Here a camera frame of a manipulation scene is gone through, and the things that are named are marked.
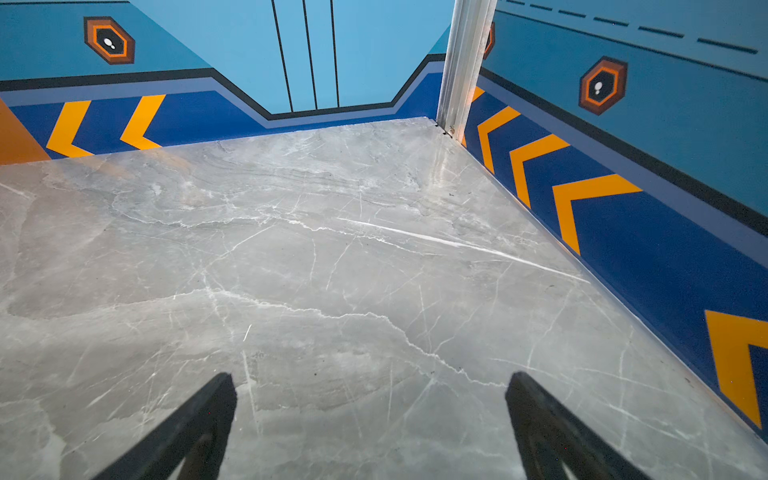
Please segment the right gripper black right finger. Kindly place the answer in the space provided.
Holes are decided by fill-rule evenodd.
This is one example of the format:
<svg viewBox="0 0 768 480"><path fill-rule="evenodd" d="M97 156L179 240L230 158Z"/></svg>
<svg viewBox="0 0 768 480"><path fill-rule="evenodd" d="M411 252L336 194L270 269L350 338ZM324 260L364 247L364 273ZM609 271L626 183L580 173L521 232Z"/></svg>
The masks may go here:
<svg viewBox="0 0 768 480"><path fill-rule="evenodd" d="M512 375L505 400L527 478L648 477L529 374Z"/></svg>

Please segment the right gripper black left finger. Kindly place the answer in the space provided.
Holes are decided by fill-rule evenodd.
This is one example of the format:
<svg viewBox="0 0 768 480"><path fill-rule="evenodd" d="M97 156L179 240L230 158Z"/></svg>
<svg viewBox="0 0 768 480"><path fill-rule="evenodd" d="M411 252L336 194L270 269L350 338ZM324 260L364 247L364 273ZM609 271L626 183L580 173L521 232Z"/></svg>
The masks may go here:
<svg viewBox="0 0 768 480"><path fill-rule="evenodd" d="M216 479L237 406L232 375L218 373L98 479Z"/></svg>

